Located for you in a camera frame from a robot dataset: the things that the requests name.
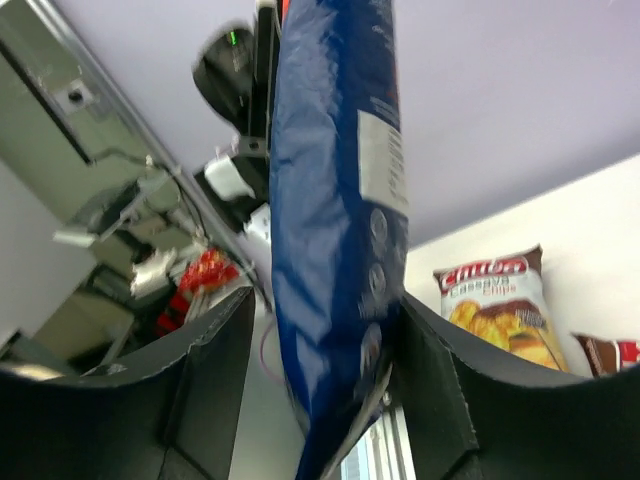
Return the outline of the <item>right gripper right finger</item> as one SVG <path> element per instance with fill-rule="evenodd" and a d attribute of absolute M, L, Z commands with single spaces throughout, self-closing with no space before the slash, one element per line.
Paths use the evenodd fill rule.
<path fill-rule="evenodd" d="M 635 479 L 639 371 L 584 379 L 505 352 L 412 296 L 392 398 L 420 479 Z"/>

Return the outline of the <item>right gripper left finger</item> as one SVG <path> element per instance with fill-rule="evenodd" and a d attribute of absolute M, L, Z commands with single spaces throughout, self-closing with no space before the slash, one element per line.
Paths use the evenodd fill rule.
<path fill-rule="evenodd" d="M 85 376 L 1 376 L 5 479 L 225 479 L 255 313 L 235 290 L 182 328 Z"/>

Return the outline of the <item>Chuba cassava chips bag front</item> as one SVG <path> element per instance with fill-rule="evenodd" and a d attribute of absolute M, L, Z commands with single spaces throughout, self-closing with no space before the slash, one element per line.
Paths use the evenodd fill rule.
<path fill-rule="evenodd" d="M 594 378 L 613 375 L 639 363 L 639 342 L 607 340 L 573 333 L 585 354 Z"/>

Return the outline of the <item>blue Burts chilli bag back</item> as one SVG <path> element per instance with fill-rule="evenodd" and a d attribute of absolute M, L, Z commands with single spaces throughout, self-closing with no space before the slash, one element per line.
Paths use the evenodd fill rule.
<path fill-rule="evenodd" d="M 408 196 L 389 1 L 293 1 L 270 153 L 272 288 L 305 431 L 325 479 L 376 420 L 404 294 Z"/>

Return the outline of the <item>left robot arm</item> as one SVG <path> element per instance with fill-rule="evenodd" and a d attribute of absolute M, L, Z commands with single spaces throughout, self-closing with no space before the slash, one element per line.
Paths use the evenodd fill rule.
<path fill-rule="evenodd" d="M 254 23 L 231 23 L 204 47 L 194 83 L 237 139 L 196 174 L 226 226 L 240 233 L 268 203 L 275 77 L 286 1 L 258 1 Z"/>

